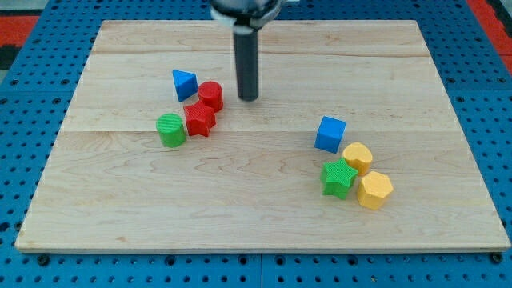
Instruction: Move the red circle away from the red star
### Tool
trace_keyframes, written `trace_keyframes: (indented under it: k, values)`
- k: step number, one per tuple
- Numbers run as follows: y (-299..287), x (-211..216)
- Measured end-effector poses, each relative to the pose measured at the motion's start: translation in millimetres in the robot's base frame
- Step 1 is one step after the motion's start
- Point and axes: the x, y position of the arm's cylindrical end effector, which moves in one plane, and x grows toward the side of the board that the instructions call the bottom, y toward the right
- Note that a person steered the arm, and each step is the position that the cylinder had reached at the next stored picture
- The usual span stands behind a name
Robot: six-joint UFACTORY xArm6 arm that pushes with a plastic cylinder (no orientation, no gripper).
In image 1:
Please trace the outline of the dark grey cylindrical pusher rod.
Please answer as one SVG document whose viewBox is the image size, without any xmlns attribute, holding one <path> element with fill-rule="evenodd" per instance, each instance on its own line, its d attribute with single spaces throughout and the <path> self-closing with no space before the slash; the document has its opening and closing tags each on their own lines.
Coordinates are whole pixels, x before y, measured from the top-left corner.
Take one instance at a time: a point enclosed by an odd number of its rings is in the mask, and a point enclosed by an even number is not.
<svg viewBox="0 0 512 288">
<path fill-rule="evenodd" d="M 240 26 L 234 29 L 233 36 L 238 97 L 252 102 L 259 96 L 258 31 Z"/>
</svg>

